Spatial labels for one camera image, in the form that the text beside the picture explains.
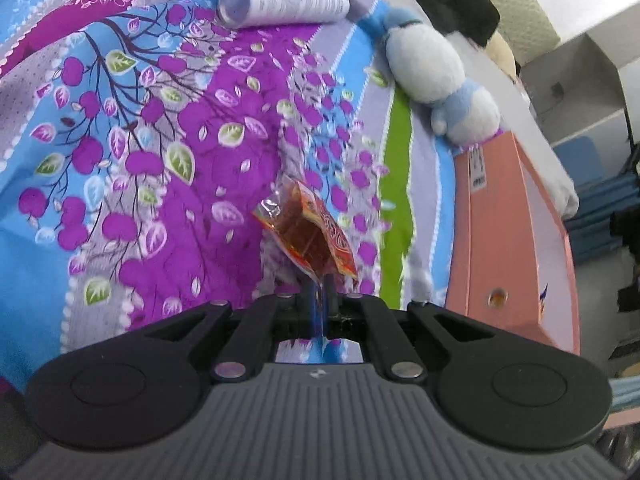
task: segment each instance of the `plush toy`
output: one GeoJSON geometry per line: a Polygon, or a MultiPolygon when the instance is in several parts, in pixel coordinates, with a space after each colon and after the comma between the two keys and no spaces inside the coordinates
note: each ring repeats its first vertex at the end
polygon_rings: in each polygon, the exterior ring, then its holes
{"type": "Polygon", "coordinates": [[[391,72],[411,99],[432,108],[433,132],[459,146],[493,137],[500,110],[483,86],[466,77],[449,41],[408,10],[391,9],[384,24],[391,72]]]}

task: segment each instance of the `white cylindrical can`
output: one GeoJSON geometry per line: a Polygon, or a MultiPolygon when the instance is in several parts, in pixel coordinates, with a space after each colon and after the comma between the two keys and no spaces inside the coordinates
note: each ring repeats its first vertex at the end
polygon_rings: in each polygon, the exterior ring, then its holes
{"type": "Polygon", "coordinates": [[[229,28],[329,23],[348,12],[349,0],[218,0],[218,16],[229,28]]]}

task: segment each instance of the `bed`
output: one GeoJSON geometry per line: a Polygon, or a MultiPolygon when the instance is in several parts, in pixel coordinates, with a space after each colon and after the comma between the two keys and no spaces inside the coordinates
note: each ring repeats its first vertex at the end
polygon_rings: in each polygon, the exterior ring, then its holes
{"type": "MultiPolygon", "coordinates": [[[[0,375],[19,390],[60,352],[300,286],[251,216],[282,174],[346,232],[360,278],[346,290],[449,306],[450,272],[465,281],[452,255],[466,162],[393,82],[377,49],[388,3],[351,0],[324,27],[230,32],[215,1],[1,1],[0,375]]],[[[450,40],[550,214],[571,213],[571,181],[517,90],[450,40]]]]}

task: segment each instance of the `green stripe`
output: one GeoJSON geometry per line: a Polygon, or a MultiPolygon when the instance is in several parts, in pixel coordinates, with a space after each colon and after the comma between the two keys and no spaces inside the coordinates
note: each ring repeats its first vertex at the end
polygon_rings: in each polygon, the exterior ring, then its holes
{"type": "Polygon", "coordinates": [[[414,220],[406,189],[412,135],[409,98],[399,86],[396,86],[383,157],[389,174],[380,180],[380,199],[396,206],[393,209],[382,210],[382,218],[391,222],[392,227],[383,234],[380,244],[380,298],[385,300],[389,308],[394,309],[400,308],[402,260],[409,252],[414,233],[414,220]]]}

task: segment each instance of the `metal ring hole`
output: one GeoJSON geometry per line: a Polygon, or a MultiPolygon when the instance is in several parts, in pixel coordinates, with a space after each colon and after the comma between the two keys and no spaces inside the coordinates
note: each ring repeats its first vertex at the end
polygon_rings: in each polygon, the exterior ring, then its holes
{"type": "Polygon", "coordinates": [[[487,301],[487,304],[489,306],[499,308],[507,303],[508,297],[509,295],[507,294],[507,291],[503,288],[494,288],[494,290],[491,291],[491,294],[489,294],[489,301],[487,301]]]}

